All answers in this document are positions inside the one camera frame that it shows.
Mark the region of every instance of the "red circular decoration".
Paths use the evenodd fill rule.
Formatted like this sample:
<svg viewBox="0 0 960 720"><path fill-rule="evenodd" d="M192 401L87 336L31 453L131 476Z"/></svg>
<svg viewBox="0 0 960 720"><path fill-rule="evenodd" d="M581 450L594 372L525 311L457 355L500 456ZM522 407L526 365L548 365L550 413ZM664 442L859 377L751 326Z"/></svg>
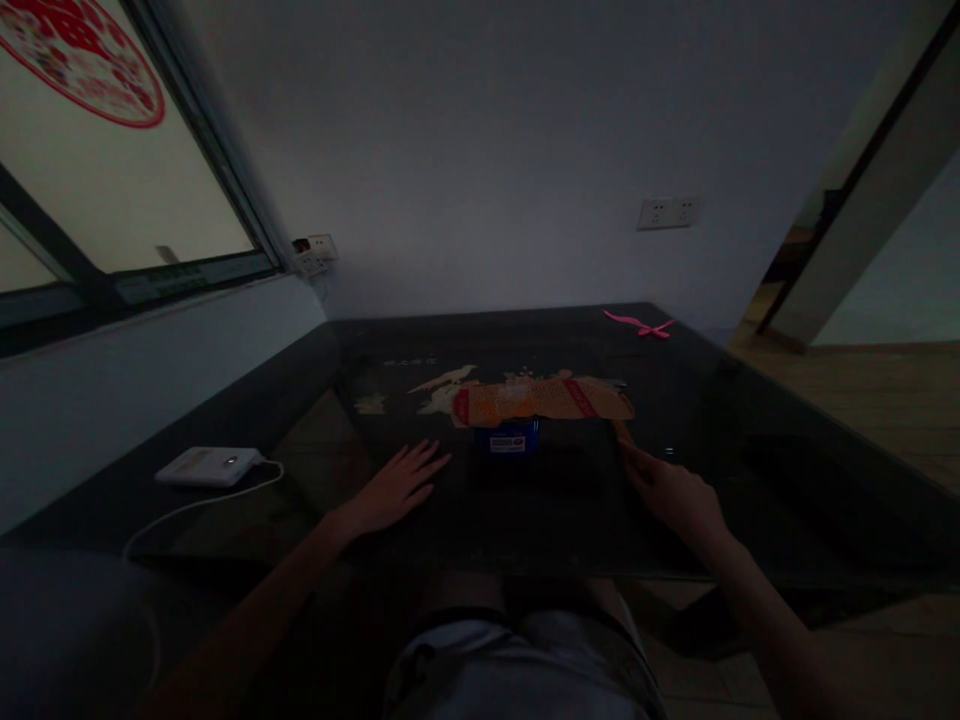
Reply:
<svg viewBox="0 0 960 720"><path fill-rule="evenodd" d="M0 0L0 45L95 115L133 128L163 120L156 75L94 0Z"/></svg>

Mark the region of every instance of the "person's left hand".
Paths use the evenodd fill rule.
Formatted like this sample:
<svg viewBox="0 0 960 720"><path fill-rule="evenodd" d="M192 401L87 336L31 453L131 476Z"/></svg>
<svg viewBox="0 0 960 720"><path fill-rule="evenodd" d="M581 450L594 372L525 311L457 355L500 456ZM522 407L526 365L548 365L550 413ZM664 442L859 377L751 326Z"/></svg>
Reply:
<svg viewBox="0 0 960 720"><path fill-rule="evenodd" d="M404 445L355 498L330 513L347 541L390 527L430 497L433 485L417 488L450 461L447 454L427 462L439 446L424 440L408 451Z"/></svg>

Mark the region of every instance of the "window frame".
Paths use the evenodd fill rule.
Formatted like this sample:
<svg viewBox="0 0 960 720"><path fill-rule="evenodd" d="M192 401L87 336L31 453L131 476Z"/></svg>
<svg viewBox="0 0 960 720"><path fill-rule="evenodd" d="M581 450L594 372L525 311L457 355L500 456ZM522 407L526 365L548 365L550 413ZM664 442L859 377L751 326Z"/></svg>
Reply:
<svg viewBox="0 0 960 720"><path fill-rule="evenodd" d="M251 191L252 175L229 141L213 104L202 92L201 79L193 70L167 11L162 4L150 0L120 0L120 5L253 249L202 260L158 262L149 268L104 272L0 164L0 205L23 231L14 234L58 278L51 284L0 293L0 357L288 269L279 249L276 226L257 194ZM190 279L178 281L184 275Z"/></svg>

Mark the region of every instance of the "electrical socket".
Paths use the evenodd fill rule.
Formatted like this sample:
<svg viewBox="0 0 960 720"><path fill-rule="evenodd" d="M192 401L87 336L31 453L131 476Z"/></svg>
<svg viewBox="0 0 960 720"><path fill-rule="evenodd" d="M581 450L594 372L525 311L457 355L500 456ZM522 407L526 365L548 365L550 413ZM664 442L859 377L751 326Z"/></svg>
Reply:
<svg viewBox="0 0 960 720"><path fill-rule="evenodd" d="M702 208L700 196L644 200L637 230L690 227L700 219Z"/></svg>
<svg viewBox="0 0 960 720"><path fill-rule="evenodd" d="M663 227L669 207L669 198L644 200L643 209L640 211L640 222L637 223L637 230L656 230L657 228Z"/></svg>
<svg viewBox="0 0 960 720"><path fill-rule="evenodd" d="M336 260L340 257L336 245L333 244L333 238L329 234L307 235L307 240L310 241L310 249L323 260Z"/></svg>
<svg viewBox="0 0 960 720"><path fill-rule="evenodd" d="M313 277L327 271L327 264L315 250L305 250L293 256L293 264L304 277Z"/></svg>

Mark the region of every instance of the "pink ribbon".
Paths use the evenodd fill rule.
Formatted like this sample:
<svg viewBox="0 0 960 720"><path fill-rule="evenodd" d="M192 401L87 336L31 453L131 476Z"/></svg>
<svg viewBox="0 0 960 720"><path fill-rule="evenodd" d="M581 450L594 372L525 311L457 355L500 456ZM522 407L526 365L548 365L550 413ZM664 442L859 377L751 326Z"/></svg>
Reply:
<svg viewBox="0 0 960 720"><path fill-rule="evenodd" d="M640 337L644 335L653 335L654 337L660 338L661 340L666 340L670 337L670 333L663 332L665 327L670 327L676 320L667 320L663 325L658 325L657 327L650 327L636 318L628 318L622 315L614 315L613 313L608 313L606 310L603 311L603 314L606 315L611 320L616 320L617 322L626 323L627 325L635 325L640 328L640 331L637 333Z"/></svg>

